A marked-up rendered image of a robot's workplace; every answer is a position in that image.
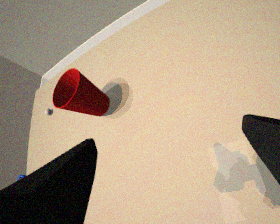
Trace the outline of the small white ball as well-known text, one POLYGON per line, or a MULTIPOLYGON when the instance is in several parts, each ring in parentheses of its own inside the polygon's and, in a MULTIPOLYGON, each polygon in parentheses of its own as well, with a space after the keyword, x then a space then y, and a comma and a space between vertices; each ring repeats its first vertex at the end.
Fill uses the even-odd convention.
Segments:
POLYGON ((46 108, 45 113, 46 113, 46 116, 50 116, 50 114, 51 114, 51 109, 50 109, 50 108, 46 108))

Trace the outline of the red cup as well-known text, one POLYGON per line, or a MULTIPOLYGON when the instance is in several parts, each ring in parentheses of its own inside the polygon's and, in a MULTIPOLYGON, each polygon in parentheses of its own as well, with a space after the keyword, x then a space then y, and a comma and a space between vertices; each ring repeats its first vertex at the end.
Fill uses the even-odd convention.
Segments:
POLYGON ((102 116, 109 108, 109 97, 94 86, 84 74, 76 68, 67 69, 61 74, 54 92, 52 103, 56 108, 67 111, 102 116))

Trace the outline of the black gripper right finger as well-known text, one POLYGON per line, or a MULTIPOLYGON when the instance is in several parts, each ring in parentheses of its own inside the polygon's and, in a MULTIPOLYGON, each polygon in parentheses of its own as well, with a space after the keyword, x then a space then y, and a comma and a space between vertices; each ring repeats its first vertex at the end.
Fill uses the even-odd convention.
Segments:
POLYGON ((242 132, 280 184, 280 119, 245 114, 242 132))

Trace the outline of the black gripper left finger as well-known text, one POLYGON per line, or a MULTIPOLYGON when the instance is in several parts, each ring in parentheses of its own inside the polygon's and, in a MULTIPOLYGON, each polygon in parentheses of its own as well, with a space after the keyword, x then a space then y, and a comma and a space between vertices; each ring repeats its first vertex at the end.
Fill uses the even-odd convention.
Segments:
POLYGON ((84 224, 96 172, 94 138, 0 191, 0 224, 84 224))

